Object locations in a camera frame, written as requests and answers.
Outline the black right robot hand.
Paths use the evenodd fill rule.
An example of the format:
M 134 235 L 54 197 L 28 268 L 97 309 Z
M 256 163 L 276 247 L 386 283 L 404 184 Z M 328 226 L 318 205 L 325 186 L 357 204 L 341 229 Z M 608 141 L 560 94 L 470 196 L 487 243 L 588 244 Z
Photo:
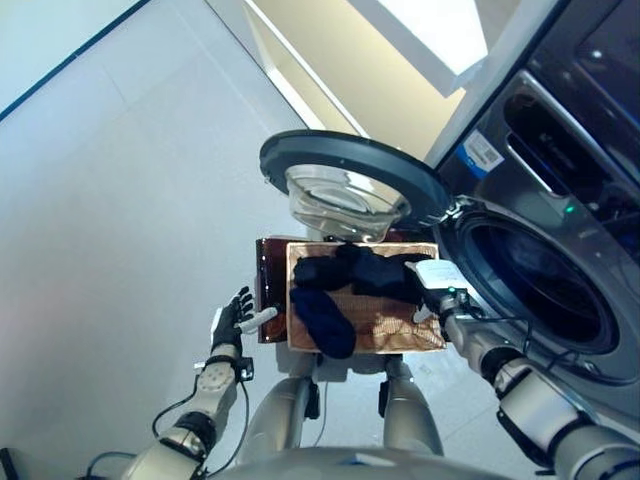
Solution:
M 405 262 L 407 279 L 418 303 L 413 315 L 414 324 L 423 324 L 430 317 L 440 322 L 453 312 L 461 312 L 460 296 L 469 293 L 468 282 L 456 264 L 449 260 Z

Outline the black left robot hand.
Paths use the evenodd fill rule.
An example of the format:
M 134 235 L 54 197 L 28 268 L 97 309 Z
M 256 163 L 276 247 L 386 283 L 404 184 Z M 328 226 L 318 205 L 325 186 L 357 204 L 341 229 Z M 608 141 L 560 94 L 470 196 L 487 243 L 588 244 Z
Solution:
M 211 351 L 222 346 L 233 346 L 242 353 L 242 336 L 256 331 L 261 325 L 279 314 L 278 307 L 256 310 L 254 297 L 248 286 L 242 287 L 230 301 L 216 310 L 212 321 Z

